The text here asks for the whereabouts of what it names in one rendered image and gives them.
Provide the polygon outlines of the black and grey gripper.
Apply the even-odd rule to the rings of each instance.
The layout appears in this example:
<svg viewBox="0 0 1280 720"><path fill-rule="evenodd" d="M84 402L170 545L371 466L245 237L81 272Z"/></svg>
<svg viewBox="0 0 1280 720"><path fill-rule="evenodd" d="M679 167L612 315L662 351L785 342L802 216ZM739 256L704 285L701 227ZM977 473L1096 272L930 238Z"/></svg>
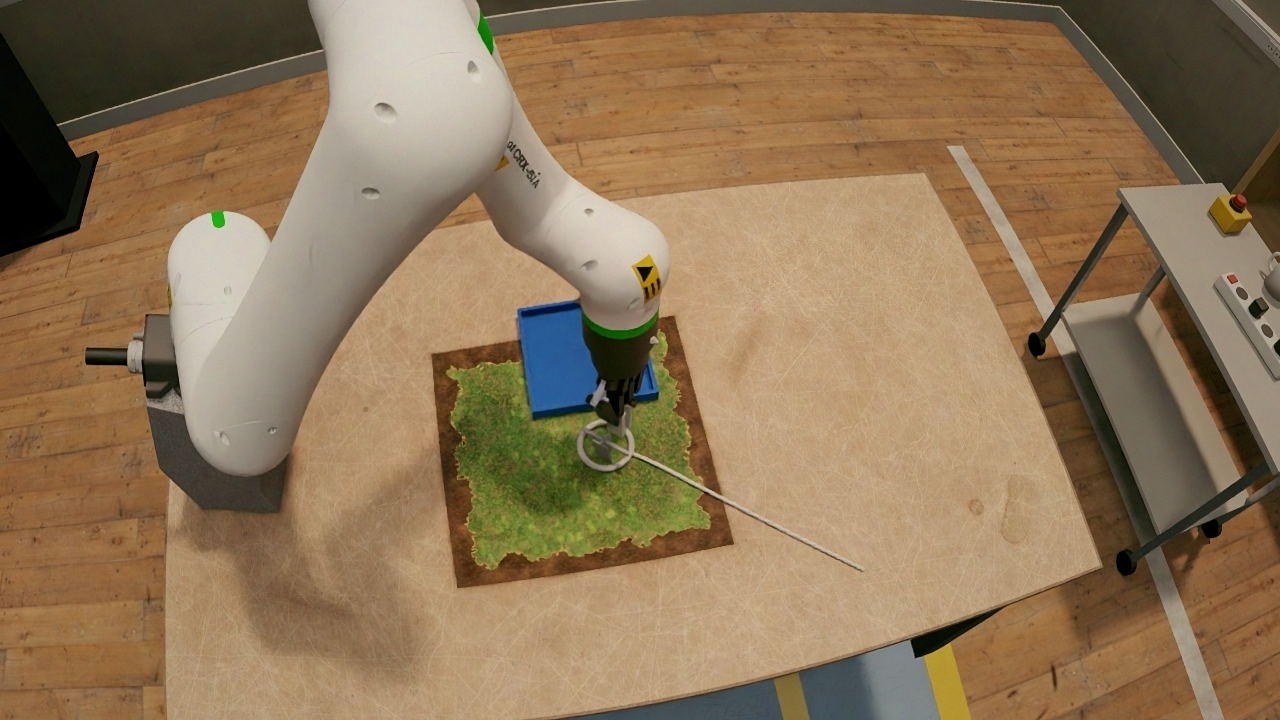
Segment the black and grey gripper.
<svg viewBox="0 0 1280 720"><path fill-rule="evenodd" d="M608 421L607 430L623 438L625 427L632 427L632 407L637 405L634 393L640 391L649 352L632 363L608 363L591 351L590 356L598 372L598 389L588 395L585 402L593 405L596 415Z"/></svg>

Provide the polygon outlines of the white ring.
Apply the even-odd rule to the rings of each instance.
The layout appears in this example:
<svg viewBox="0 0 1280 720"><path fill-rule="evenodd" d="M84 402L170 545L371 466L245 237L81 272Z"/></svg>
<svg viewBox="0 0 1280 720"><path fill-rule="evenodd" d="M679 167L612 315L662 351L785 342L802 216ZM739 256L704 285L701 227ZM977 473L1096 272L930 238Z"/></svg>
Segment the white ring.
<svg viewBox="0 0 1280 720"><path fill-rule="evenodd" d="M604 421L604 420L600 419L600 420L589 423L586 427L588 427L588 429L593 430L593 428L602 427L602 425L607 425L607 421ZM589 468L593 468L593 469L599 470L599 471L613 471L616 469L623 468L625 464L628 462L628 460L634 455L634 448L635 448L634 436L628 430L627 427L625 427L625 436L628 439L628 450L627 450L628 451L628 456L625 455L625 457L622 457L620 460L620 462L614 462L614 464L611 464L611 465L602 465L602 464L593 462L586 456L586 454L582 450L582 441L584 441L584 438L585 438L586 434L588 433L585 433L582 430L580 432L579 439L577 439L577 452L579 452L579 457L581 457L582 462L585 462Z"/></svg>

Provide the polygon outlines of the blue tray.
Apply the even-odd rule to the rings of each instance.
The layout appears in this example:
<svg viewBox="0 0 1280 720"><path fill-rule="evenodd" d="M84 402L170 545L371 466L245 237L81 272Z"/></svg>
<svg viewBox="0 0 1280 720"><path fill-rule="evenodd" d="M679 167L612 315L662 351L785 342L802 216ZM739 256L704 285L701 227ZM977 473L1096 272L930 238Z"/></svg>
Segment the blue tray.
<svg viewBox="0 0 1280 720"><path fill-rule="evenodd" d="M598 372L582 340L581 306L575 301L517 309L532 419L593 410L585 398L598 389ZM634 398L643 402L658 395L649 354Z"/></svg>

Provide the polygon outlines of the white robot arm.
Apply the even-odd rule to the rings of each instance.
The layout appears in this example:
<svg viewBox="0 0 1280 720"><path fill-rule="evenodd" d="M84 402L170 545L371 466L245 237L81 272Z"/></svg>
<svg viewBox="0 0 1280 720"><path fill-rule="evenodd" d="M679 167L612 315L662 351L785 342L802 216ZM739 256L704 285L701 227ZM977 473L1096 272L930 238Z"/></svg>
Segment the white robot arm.
<svg viewBox="0 0 1280 720"><path fill-rule="evenodd" d="M212 468L269 471L360 314L474 192L506 243L579 290L596 357L659 345L666 237L552 158L476 0L307 3L329 108L273 243L238 213L197 217L168 254L169 314L146 314L128 348L87 347L86 365L143 374L147 398L174 388Z"/></svg>

